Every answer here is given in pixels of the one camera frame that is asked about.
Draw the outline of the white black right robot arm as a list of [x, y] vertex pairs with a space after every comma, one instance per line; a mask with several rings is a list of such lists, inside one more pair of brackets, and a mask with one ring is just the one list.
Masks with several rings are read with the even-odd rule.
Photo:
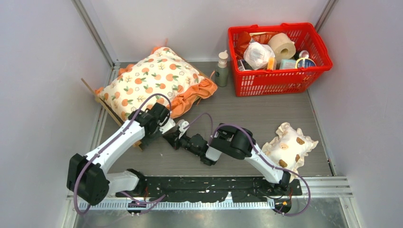
[[253, 133], [237, 125], [221, 123], [205, 140], [200, 134], [186, 135], [185, 127], [177, 127], [163, 138], [175, 149], [183, 148], [200, 158], [208, 166], [214, 165], [222, 154], [247, 161], [271, 184], [274, 193], [285, 194], [290, 189], [290, 172], [271, 161], [259, 148]]

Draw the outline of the orange fruit print cushion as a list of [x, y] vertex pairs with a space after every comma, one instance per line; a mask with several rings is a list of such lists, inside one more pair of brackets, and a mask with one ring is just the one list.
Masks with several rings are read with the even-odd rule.
[[117, 78], [95, 94], [126, 121], [138, 108], [155, 103], [172, 110], [177, 118], [188, 112], [199, 99], [211, 97], [217, 85], [168, 47], [155, 48], [151, 55], [118, 71]]

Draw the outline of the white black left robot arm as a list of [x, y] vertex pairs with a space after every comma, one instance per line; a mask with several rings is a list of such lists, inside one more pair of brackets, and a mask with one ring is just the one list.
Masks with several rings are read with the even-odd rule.
[[106, 141], [86, 155], [70, 158], [67, 188], [91, 206], [105, 197], [126, 191], [135, 197], [146, 189], [145, 176], [134, 169], [109, 173], [112, 165], [136, 142], [150, 141], [174, 127], [170, 110], [160, 103], [151, 109], [132, 112], [124, 124]]

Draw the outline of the wooden pet bed frame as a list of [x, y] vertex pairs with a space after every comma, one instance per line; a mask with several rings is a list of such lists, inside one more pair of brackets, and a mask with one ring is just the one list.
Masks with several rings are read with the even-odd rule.
[[196, 73], [189, 75], [151, 72], [145, 67], [135, 70], [130, 64], [119, 69], [117, 78], [106, 88], [91, 90], [95, 101], [100, 103], [118, 125], [140, 105], [142, 110], [151, 109], [155, 103], [171, 109], [175, 119], [188, 112], [194, 103], [211, 97], [218, 89], [209, 78]]

